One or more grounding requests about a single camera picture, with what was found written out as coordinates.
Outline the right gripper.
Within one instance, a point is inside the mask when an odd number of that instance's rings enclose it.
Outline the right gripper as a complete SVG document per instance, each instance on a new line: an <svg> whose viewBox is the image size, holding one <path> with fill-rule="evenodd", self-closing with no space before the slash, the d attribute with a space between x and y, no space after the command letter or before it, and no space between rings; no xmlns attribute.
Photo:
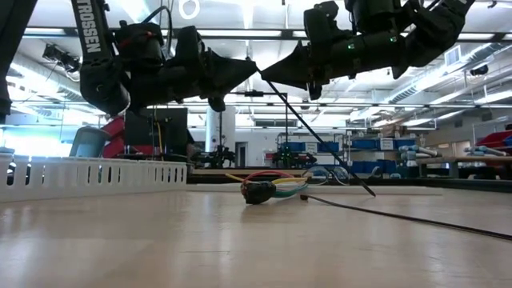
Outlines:
<svg viewBox="0 0 512 288"><path fill-rule="evenodd" d="M351 28L341 30L336 2L321 2L303 14L310 43L298 41L284 59L262 71L262 80L308 89L317 100L331 79L393 66L403 44L397 25L400 2L345 2Z"/></svg>

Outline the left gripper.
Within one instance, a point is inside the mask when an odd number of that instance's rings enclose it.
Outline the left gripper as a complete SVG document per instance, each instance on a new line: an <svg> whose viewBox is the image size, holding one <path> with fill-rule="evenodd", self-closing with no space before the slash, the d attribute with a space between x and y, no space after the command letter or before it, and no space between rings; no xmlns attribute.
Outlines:
<svg viewBox="0 0 512 288"><path fill-rule="evenodd" d="M175 55L167 63L179 68L184 76L172 91L174 100L183 104L186 98L206 99L212 110L226 110L224 96L257 72L250 60L225 58L207 47L196 26L178 32Z"/></svg>

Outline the black zip tie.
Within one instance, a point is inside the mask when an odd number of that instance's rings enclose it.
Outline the black zip tie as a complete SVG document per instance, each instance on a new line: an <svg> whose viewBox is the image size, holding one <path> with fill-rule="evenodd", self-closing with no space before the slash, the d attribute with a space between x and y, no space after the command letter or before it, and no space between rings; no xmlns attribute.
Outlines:
<svg viewBox="0 0 512 288"><path fill-rule="evenodd" d="M491 237L491 238L497 238L497 239L505 240L508 242L512 242L512 235L510 235L510 234L502 234L502 233L494 232L494 231L490 231L490 230L482 230L482 229L473 228L473 227L469 227L469 226L460 226L460 225L456 225L453 223L439 222L439 221L425 219L425 218L416 218L416 217L406 216L406 215L401 215L401 214L392 214L392 213L383 212L383 211L369 210L366 208L349 206L346 204L328 201L328 200L325 200L325 199L322 199L319 197L315 197L312 195L308 195L308 194L301 194L299 197L302 201L315 200L317 202L326 204L328 206L334 206L334 207L343 208L343 209L347 209L347 210L355 210L355 211L359 211L359 212L363 212L363 213L375 214L375 215L384 216L384 217L388 217L388 218L396 218L396 219L400 219L400 220L404 220L404 221L416 222L416 223L421 223L421 224L425 224L425 225L438 226L438 227L447 228L447 229L451 229L451 230L459 230L459 231L467 232L470 234L479 234L482 236L487 236L487 237Z"/></svg>
<svg viewBox="0 0 512 288"><path fill-rule="evenodd" d="M292 107L292 105L289 103L287 96L284 95L284 93L280 92L276 86L266 80L266 83L270 86L273 92L276 93L277 96L282 100L282 102L285 104L286 108L297 118L297 120L300 121L301 124L316 138L316 140L322 144L325 145L325 142L320 138L320 136L306 123L306 121L302 118L302 116L295 110L295 108ZM350 176L355 179L358 184L363 187L371 196L374 198L377 197L376 193L372 191L372 189L363 181L360 179L359 176L357 176L355 173L349 171L348 165L338 156L336 152L334 152L332 149L328 148L328 152L339 162L339 164L342 166L342 168L346 169Z"/></svg>

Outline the white slotted cable duct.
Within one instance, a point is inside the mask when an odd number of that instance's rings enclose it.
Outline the white slotted cable duct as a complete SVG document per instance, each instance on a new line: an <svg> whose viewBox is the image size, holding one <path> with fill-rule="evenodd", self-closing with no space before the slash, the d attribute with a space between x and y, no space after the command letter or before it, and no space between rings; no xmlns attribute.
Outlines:
<svg viewBox="0 0 512 288"><path fill-rule="evenodd" d="M184 162L0 154L0 202L184 190Z"/></svg>

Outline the white round column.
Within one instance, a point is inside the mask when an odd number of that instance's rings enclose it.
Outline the white round column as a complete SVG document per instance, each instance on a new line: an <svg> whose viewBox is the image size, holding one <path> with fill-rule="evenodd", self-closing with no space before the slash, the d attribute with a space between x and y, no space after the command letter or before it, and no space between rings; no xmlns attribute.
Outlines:
<svg viewBox="0 0 512 288"><path fill-rule="evenodd" d="M206 111L206 152L213 152L217 146L228 147L235 152L235 127L236 109L228 106L225 111L219 113L208 108Z"/></svg>

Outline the small black robot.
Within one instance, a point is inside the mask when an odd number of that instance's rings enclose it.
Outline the small black robot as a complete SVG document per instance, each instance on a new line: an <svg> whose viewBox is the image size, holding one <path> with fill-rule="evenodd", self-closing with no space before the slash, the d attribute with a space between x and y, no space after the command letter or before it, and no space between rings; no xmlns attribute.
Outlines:
<svg viewBox="0 0 512 288"><path fill-rule="evenodd" d="M208 164L209 168L212 169L222 169L225 162L228 162L231 166L235 160L235 152L230 151L230 149L224 145L218 145L216 150L209 152L207 155L200 158L200 162L202 164Z"/></svg>
<svg viewBox="0 0 512 288"><path fill-rule="evenodd" d="M316 157L310 153L278 150L272 154L272 164L279 169L302 169L313 166L316 163Z"/></svg>

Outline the black computer monitor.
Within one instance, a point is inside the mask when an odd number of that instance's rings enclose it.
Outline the black computer monitor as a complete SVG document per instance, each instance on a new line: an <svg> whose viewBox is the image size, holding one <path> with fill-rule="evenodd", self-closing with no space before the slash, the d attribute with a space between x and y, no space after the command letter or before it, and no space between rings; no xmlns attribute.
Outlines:
<svg viewBox="0 0 512 288"><path fill-rule="evenodd" d="M165 148L184 146L187 142L187 108L143 109L125 115L124 139L128 146L159 144Z"/></svg>

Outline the black safety glasses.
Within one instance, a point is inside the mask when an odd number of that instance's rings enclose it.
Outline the black safety glasses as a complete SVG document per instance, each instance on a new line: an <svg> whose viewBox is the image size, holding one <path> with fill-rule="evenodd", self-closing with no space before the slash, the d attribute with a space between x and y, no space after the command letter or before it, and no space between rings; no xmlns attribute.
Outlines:
<svg viewBox="0 0 512 288"><path fill-rule="evenodd" d="M348 186L350 180L347 170L340 166L312 166L301 177L314 186Z"/></svg>

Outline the grey office chair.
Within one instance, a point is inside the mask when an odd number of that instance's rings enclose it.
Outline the grey office chair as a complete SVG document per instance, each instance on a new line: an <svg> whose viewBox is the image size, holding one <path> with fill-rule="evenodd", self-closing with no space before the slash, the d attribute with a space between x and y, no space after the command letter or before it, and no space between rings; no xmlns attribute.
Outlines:
<svg viewBox="0 0 512 288"><path fill-rule="evenodd" d="M84 126L77 130L70 150L70 157L101 158L105 144L110 140L106 131Z"/></svg>

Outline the white air vent grille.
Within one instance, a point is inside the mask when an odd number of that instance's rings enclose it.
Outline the white air vent grille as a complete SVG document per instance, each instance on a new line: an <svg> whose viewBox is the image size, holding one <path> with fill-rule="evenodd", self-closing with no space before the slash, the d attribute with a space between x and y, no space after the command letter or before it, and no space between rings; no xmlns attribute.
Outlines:
<svg viewBox="0 0 512 288"><path fill-rule="evenodd" d="M461 47L460 45L454 46L444 53L444 61L446 66L453 66L460 63L461 60Z"/></svg>

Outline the wooden workbench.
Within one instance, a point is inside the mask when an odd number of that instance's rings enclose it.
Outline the wooden workbench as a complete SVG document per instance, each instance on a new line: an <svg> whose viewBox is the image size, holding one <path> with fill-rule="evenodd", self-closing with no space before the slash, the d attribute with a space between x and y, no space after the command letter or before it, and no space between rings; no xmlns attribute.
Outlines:
<svg viewBox="0 0 512 288"><path fill-rule="evenodd" d="M430 164L448 163L448 175L451 178L459 178L459 163L483 162L485 164L497 164L500 166L512 167L512 156L442 156L436 158L420 158L416 161L419 166L420 175L426 175L426 167Z"/></svg>

